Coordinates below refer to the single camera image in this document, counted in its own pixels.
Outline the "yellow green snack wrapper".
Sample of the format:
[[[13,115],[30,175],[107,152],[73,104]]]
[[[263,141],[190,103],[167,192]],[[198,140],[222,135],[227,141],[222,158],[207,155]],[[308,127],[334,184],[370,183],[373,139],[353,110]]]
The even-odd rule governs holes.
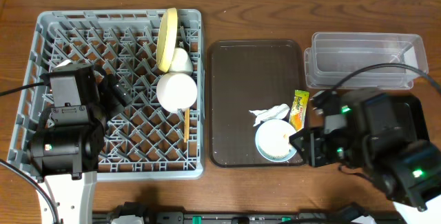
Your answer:
[[[289,123],[294,127],[295,131],[304,128],[308,100],[308,91],[295,90],[294,101],[289,114]]]

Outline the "light blue bowl with rice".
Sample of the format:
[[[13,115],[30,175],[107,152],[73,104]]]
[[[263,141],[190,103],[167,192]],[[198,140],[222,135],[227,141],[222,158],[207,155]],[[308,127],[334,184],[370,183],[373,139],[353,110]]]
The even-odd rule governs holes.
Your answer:
[[[268,161],[288,161],[297,153],[297,149],[289,142],[289,137],[295,133],[294,127],[284,120],[266,121],[256,131],[256,148]]]

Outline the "white tissue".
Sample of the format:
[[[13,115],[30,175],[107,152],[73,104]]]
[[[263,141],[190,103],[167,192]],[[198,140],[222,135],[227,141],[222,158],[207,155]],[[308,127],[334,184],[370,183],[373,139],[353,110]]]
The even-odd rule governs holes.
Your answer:
[[[272,119],[284,119],[289,111],[290,107],[283,103],[281,105],[275,105],[268,110],[250,110],[249,112],[256,117],[254,126],[257,126]]]

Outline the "pink bowl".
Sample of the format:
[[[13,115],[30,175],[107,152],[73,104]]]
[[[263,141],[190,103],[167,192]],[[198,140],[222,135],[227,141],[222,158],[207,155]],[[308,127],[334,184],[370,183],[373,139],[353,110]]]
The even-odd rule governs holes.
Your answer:
[[[196,102],[197,85],[185,73],[167,73],[158,81],[156,96],[163,109],[177,114],[179,111],[186,111]]]

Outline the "yellow plate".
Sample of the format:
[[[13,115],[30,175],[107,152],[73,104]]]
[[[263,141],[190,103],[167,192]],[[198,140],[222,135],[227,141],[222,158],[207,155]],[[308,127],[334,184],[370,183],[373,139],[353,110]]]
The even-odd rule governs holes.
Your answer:
[[[168,72],[176,46],[178,12],[169,8],[162,16],[156,47],[156,63],[162,72]]]

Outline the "wooden chopstick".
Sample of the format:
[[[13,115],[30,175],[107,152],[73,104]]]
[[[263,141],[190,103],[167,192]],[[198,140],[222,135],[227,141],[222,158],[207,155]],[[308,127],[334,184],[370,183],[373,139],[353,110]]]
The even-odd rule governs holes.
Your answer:
[[[190,131],[190,109],[185,111],[185,140],[189,141],[189,131]]]
[[[184,143],[187,143],[189,140],[189,109],[184,112]]]

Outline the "white cup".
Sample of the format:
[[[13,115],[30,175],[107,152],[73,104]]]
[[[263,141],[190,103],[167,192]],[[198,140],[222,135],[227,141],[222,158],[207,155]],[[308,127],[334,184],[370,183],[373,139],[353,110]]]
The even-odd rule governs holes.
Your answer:
[[[175,48],[169,72],[178,72],[191,75],[193,73],[192,61],[183,48]]]

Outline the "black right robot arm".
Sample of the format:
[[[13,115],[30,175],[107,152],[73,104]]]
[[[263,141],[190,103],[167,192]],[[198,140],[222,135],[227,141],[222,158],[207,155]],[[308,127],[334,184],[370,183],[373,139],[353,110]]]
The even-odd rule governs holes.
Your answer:
[[[313,103],[324,123],[289,137],[304,163],[360,168],[407,223],[440,222],[440,150],[416,96],[363,88],[328,98],[321,92]]]

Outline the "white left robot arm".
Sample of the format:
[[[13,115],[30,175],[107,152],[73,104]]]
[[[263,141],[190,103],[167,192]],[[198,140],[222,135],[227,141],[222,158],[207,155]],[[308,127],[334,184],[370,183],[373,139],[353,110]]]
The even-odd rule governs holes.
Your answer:
[[[41,207],[54,212],[55,223],[91,223],[107,122],[132,98],[99,65],[59,66],[41,79],[54,103],[43,109],[27,144],[31,175],[43,190]]]

